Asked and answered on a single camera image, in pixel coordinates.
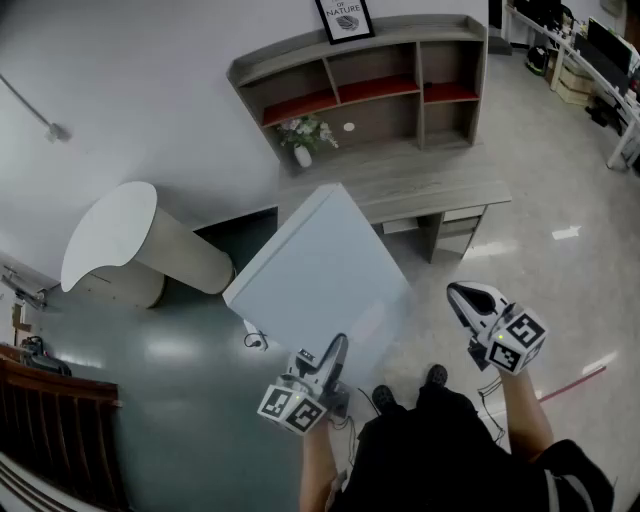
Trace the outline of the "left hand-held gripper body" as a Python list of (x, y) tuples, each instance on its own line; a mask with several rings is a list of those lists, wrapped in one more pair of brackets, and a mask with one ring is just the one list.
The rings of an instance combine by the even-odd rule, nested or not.
[(282, 374), (267, 388), (257, 414), (289, 432), (305, 436), (323, 418), (345, 419), (349, 400), (349, 391), (339, 381), (322, 387)]

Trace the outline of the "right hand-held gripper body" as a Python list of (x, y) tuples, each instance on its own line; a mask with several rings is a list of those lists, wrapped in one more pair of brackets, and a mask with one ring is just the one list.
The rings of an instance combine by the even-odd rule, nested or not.
[(480, 323), (468, 352), (481, 371), (493, 365), (517, 375), (536, 358), (546, 338), (547, 328), (535, 312), (511, 303), (494, 319)]

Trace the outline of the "gray board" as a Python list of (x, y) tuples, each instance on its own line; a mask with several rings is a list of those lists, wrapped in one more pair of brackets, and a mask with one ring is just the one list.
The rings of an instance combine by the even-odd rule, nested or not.
[(340, 184), (318, 187), (224, 291), (227, 306), (267, 338), (318, 363), (348, 339), (341, 381), (373, 383), (403, 333), (412, 291), (360, 208)]

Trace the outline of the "gray wooden shelf unit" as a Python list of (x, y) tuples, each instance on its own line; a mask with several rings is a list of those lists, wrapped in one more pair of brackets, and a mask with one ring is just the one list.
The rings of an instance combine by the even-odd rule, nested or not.
[(339, 144), (319, 144), (313, 162), (396, 141), (420, 150), (475, 144), (487, 26), (468, 15), (419, 14), (376, 18), (373, 28), (372, 38), (336, 45), (321, 30), (308, 32), (230, 64), (229, 82), (283, 167), (300, 166), (276, 126), (309, 114)]

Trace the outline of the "person's left forearm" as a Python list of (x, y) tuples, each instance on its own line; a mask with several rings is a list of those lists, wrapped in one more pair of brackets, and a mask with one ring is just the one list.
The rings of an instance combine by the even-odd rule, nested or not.
[(302, 441), (300, 512), (326, 512), (338, 477), (332, 451), (329, 421), (321, 419)]

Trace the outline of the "person's right forearm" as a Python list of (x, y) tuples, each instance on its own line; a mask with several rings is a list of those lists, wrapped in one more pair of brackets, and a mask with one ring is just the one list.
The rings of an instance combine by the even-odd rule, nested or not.
[(533, 463), (554, 444), (554, 436), (536, 397), (527, 370), (517, 375), (499, 371), (503, 388), (511, 453)]

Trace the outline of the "black computer monitor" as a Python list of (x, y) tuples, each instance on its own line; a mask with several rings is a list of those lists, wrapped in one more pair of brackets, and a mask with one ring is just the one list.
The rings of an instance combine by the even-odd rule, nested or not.
[(629, 74), (633, 51), (624, 39), (621, 39), (615, 32), (590, 17), (587, 40), (622, 72)]
[(628, 74), (622, 72), (581, 34), (575, 35), (574, 48), (621, 96), (626, 94), (629, 88)]

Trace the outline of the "white long office desk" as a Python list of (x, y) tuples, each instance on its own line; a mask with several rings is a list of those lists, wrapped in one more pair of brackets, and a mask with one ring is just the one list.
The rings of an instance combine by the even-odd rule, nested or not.
[(557, 44), (558, 55), (553, 68), (550, 89), (556, 92), (558, 84), (561, 82), (561, 74), (564, 63), (572, 59), (577, 66), (583, 69), (592, 80), (599, 85), (625, 112), (628, 123), (623, 134), (615, 146), (613, 152), (606, 161), (606, 166), (612, 169), (615, 164), (622, 162), (629, 169), (640, 159), (640, 104), (632, 103), (626, 96), (622, 95), (622, 89), (614, 85), (604, 75), (602, 75), (592, 63), (585, 58), (585, 54), (575, 49), (570, 39), (563, 39), (561, 35), (548, 30), (546, 26), (541, 26), (531, 18), (525, 16), (509, 3), (504, 5), (506, 16), (504, 35), (508, 42), (511, 42), (511, 24), (514, 20), (524, 23), (530, 31), (535, 31), (546, 36), (550, 41)]

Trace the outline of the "person's left shoe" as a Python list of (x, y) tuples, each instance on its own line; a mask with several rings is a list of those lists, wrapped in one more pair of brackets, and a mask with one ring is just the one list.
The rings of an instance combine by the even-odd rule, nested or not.
[(403, 409), (386, 385), (378, 385), (371, 394), (371, 400), (380, 415), (396, 413)]

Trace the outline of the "person's black clothing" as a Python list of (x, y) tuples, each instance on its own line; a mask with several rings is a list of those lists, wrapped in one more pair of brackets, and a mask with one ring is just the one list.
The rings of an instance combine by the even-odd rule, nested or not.
[(571, 440), (533, 462), (498, 446), (465, 396), (421, 388), (369, 421), (329, 512), (612, 512), (614, 491)]

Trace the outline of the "cardboard box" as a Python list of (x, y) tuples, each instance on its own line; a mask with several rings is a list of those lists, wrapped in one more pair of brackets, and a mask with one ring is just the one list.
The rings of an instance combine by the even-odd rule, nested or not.
[(593, 78), (569, 56), (564, 57), (559, 72), (557, 95), (567, 104), (589, 106), (595, 88)]

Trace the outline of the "green and black bag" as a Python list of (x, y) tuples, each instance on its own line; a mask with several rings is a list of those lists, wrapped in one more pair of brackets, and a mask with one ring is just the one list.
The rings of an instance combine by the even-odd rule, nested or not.
[(531, 46), (526, 54), (525, 67), (537, 76), (543, 76), (546, 72), (548, 51), (542, 45)]

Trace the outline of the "wooden staircase railing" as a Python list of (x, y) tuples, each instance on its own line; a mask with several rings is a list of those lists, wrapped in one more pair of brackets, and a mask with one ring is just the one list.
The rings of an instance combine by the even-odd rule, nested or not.
[(131, 512), (115, 448), (118, 387), (0, 343), (0, 454), (107, 512)]

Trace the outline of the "white curved table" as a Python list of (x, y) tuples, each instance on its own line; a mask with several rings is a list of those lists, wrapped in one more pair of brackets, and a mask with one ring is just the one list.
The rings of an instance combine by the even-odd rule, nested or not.
[(205, 294), (235, 277), (230, 256), (158, 205), (146, 182), (122, 184), (82, 217), (67, 245), (60, 285), (153, 308), (172, 278)]

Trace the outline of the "black framed leaf picture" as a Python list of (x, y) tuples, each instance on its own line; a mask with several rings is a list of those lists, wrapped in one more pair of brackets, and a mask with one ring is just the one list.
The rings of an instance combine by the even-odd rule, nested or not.
[(314, 0), (331, 45), (375, 36), (365, 0)]

